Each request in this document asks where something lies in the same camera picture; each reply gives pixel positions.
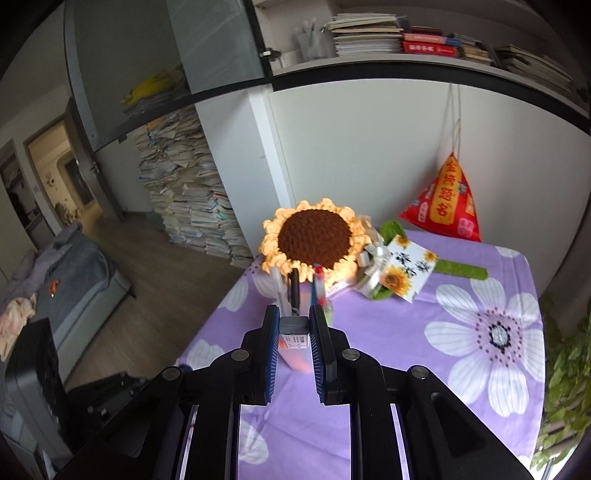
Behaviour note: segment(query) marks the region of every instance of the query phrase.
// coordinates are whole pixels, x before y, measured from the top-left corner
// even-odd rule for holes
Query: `white flower print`
[[[220,305],[217,306],[219,309],[226,308],[230,312],[237,312],[248,296],[248,279],[246,275],[241,276],[238,281],[234,284],[232,289],[224,297]]]
[[[464,403],[473,403],[488,385],[496,413],[522,414],[530,397],[519,366],[536,381],[545,379],[543,334],[529,328],[540,317],[538,302],[530,293],[518,293],[507,303],[503,285],[494,278],[470,280],[470,285],[482,310],[466,290],[441,285],[437,302],[461,324],[430,322],[425,336],[440,352],[463,357],[453,365],[447,385]]]
[[[193,370],[209,367],[212,362],[225,352],[219,345],[210,345],[203,339],[199,339],[187,355],[187,365]]]
[[[512,250],[511,248],[505,248],[505,247],[495,247],[495,248],[503,257],[515,258],[515,257],[518,257],[521,255],[518,251]]]
[[[252,274],[252,281],[255,284],[258,293],[262,296],[274,299],[277,297],[275,294],[275,284],[273,282],[273,278],[262,269],[258,268]]]
[[[245,420],[240,419],[238,438],[238,460],[259,465],[269,458],[269,448],[265,439]]]

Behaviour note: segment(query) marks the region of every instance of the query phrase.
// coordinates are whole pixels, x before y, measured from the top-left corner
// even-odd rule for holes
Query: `glass cabinet door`
[[[68,73],[92,149],[184,105],[265,83],[253,17],[242,0],[66,0]]]

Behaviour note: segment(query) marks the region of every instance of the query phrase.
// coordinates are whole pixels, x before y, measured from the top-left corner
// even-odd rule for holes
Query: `card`
[[[382,269],[379,282],[412,303],[433,272],[438,256],[400,235],[389,243],[388,250],[392,256]]]

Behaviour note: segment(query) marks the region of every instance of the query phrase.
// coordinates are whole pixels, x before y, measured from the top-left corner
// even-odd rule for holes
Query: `screw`
[[[165,380],[176,380],[180,375],[181,371],[176,367],[168,367],[162,372],[162,378]]]
[[[413,367],[410,372],[413,374],[414,378],[418,378],[419,380],[425,380],[429,376],[429,370],[420,365]]]
[[[251,354],[248,353],[248,350],[244,350],[244,348],[239,348],[238,350],[234,350],[231,356],[232,360],[235,360],[236,362],[242,362],[246,360],[248,357],[250,357]]]
[[[343,355],[345,360],[357,360],[361,356],[359,350],[355,350],[354,348],[346,348],[341,355]]]

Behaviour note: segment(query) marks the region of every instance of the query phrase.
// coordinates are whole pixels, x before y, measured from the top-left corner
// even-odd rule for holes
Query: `stack of books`
[[[495,51],[489,45],[468,35],[454,33],[450,37],[460,42],[460,55],[464,60],[482,65],[499,66]]]
[[[401,51],[402,28],[396,15],[338,14],[325,27],[334,35],[339,57]]]
[[[457,48],[462,43],[456,38],[443,37],[440,30],[428,27],[413,27],[411,33],[404,34],[402,45],[406,53],[457,57]]]
[[[492,64],[491,56],[483,48],[472,45],[462,45],[460,51],[462,52],[462,58],[464,60],[474,61],[482,65]]]
[[[139,178],[171,241],[247,268],[252,255],[193,105],[132,133]]]
[[[568,98],[573,98],[571,88],[573,78],[556,61],[547,56],[539,57],[513,45],[498,47],[495,51],[501,59],[502,66],[510,72],[534,80]]]

